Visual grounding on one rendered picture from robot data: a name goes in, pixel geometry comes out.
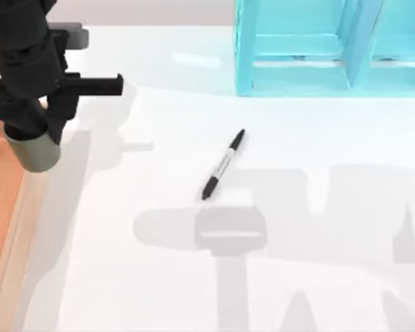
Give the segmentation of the grey-green cylindrical cup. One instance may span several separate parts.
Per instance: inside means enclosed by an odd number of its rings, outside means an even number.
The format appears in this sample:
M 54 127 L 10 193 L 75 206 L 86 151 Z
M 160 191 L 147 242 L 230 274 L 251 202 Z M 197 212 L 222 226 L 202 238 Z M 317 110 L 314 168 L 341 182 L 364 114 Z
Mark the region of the grey-green cylindrical cup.
M 20 165 L 28 172 L 46 172 L 60 159 L 61 149 L 47 130 L 29 134 L 5 124 L 3 133 Z

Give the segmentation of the pale grey rounded box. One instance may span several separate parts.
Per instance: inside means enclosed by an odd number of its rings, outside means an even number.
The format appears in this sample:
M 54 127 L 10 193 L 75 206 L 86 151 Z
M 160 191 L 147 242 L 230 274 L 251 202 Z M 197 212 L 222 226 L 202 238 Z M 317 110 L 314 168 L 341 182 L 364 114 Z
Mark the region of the pale grey rounded box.
M 68 38 L 66 50 L 84 50 L 89 47 L 89 31 L 79 22 L 50 22 L 48 24 L 53 36 L 65 31 Z

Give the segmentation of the shallow salmon-coloured box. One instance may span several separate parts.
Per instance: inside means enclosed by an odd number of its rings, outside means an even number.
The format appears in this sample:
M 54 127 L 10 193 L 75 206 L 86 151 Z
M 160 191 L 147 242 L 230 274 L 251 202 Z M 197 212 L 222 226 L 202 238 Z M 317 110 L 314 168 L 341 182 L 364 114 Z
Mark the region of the shallow salmon-coloured box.
M 21 167 L 0 123 L 0 332 L 11 332 L 46 175 Z

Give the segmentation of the black marker pen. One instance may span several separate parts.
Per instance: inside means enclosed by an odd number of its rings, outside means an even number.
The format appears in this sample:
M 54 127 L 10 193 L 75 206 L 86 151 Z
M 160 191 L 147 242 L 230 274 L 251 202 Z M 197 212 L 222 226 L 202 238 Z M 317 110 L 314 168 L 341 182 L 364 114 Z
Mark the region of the black marker pen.
M 245 132 L 246 132 L 245 129 L 242 129 L 238 132 L 238 134 L 234 137 L 234 139 L 230 143 L 220 163 L 217 165 L 216 169 L 212 172 L 211 176 L 209 177 L 207 183 L 205 184 L 201 192 L 201 199 L 203 201 L 206 201 L 207 199 L 209 199 L 214 193 L 222 175 L 224 175 L 226 169 L 228 168 L 228 165 L 230 164 L 232 157 L 238 150 L 241 144 L 241 141 L 243 140 L 243 137 L 245 135 Z

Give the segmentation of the light blue rack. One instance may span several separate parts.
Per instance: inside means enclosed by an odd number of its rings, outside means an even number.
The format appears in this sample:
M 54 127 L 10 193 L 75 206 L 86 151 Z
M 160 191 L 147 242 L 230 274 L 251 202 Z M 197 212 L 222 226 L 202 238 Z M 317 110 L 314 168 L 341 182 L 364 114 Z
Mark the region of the light blue rack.
M 235 0 L 242 96 L 415 98 L 415 0 Z

